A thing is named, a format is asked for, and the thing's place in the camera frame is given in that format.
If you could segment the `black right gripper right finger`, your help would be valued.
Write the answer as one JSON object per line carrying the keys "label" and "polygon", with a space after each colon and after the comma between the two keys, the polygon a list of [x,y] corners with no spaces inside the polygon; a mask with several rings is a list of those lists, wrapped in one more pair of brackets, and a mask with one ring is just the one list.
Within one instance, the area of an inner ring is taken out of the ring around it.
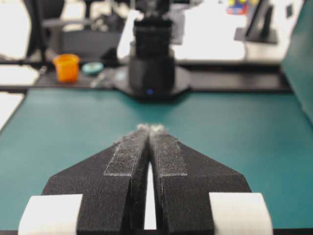
{"label": "black right gripper right finger", "polygon": [[158,223],[169,235],[271,235],[261,193],[245,176],[183,144],[163,126],[150,128]]}

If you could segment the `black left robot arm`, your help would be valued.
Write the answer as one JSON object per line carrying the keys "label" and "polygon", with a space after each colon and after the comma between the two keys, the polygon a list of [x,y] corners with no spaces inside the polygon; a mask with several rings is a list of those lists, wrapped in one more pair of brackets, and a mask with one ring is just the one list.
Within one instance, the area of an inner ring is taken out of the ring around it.
{"label": "black left robot arm", "polygon": [[167,99],[190,88],[190,72],[176,65],[170,48],[171,0],[137,0],[141,15],[130,18],[132,41],[128,63],[116,70],[114,87],[133,97]]}

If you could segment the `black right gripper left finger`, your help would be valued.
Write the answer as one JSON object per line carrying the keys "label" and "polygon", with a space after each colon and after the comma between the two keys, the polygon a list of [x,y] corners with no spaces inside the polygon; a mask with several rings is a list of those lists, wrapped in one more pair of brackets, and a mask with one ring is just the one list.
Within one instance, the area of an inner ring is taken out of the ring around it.
{"label": "black right gripper left finger", "polygon": [[123,235],[144,223],[150,129],[141,124],[30,197],[21,235]]}

